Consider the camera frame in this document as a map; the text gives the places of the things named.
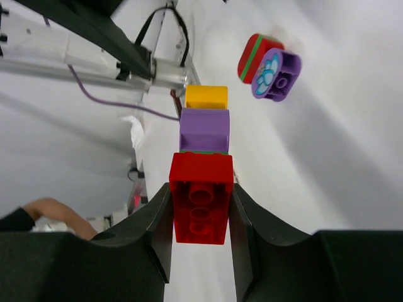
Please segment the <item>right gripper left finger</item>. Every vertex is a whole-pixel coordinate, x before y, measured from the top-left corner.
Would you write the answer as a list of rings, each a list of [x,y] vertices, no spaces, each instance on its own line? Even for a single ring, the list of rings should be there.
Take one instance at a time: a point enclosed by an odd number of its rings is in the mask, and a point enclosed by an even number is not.
[[[167,184],[120,223],[71,233],[1,234],[2,301],[162,301],[169,282],[173,202]]]

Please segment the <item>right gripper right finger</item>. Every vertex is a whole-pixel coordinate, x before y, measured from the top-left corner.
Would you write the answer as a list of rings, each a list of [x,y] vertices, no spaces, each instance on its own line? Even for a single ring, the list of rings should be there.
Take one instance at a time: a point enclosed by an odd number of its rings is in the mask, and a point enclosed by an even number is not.
[[[312,235],[234,186],[229,213],[238,301],[401,301],[402,232]]]

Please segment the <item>red base lego brick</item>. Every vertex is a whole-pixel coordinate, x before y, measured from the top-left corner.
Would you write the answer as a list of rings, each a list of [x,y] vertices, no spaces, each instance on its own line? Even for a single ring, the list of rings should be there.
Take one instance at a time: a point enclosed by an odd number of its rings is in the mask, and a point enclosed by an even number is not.
[[[233,186],[232,156],[175,153],[169,187],[176,241],[223,245]]]

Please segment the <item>purple striped oval lego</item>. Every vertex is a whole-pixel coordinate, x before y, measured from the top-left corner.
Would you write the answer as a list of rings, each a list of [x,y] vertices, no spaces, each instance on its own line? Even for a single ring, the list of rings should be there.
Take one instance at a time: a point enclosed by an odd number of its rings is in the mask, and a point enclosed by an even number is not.
[[[179,122],[180,151],[229,151],[230,113],[227,109],[184,108]]]

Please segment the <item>yellow curved lego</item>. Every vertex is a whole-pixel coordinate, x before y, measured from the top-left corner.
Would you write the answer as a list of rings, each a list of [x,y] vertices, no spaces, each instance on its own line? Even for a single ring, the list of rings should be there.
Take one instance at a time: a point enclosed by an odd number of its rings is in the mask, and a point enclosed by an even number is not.
[[[227,86],[188,85],[185,107],[196,109],[227,109]]]

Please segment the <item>purple flower print lego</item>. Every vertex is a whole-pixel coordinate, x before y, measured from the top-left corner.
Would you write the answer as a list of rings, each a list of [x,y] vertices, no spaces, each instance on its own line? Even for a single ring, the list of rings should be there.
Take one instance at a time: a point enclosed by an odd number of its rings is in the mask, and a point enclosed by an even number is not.
[[[252,79],[251,91],[256,99],[284,100],[302,70],[302,59],[280,48],[268,50]]]

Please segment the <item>red round striped lego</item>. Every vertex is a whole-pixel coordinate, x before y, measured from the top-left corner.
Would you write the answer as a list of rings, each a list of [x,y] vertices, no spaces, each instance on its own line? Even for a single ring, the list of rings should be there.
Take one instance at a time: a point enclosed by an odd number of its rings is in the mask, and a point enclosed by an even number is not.
[[[272,48],[284,50],[285,46],[282,42],[260,33],[255,33],[248,39],[237,66],[237,75],[243,83],[252,83],[263,56]]]

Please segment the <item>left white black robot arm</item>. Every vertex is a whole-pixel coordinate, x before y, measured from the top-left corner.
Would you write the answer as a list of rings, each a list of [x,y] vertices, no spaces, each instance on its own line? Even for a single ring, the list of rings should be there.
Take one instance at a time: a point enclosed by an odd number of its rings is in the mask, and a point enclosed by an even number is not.
[[[20,1],[44,17],[29,20],[1,6],[1,70],[27,76],[67,80],[66,65],[80,69],[84,81],[106,87],[146,92],[151,86],[182,89],[190,80],[185,67],[189,48],[178,61],[157,59],[142,42],[153,17],[172,11],[186,25],[173,3],[155,9],[131,41],[113,22],[121,1]]]

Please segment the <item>person forearm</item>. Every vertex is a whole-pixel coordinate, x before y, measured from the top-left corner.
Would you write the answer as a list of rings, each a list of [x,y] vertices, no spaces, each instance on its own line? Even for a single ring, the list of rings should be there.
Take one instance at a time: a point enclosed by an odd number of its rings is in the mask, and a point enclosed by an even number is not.
[[[54,198],[40,198],[1,218],[1,232],[30,232],[41,218],[65,223],[74,233],[91,240],[98,232],[72,208]]]

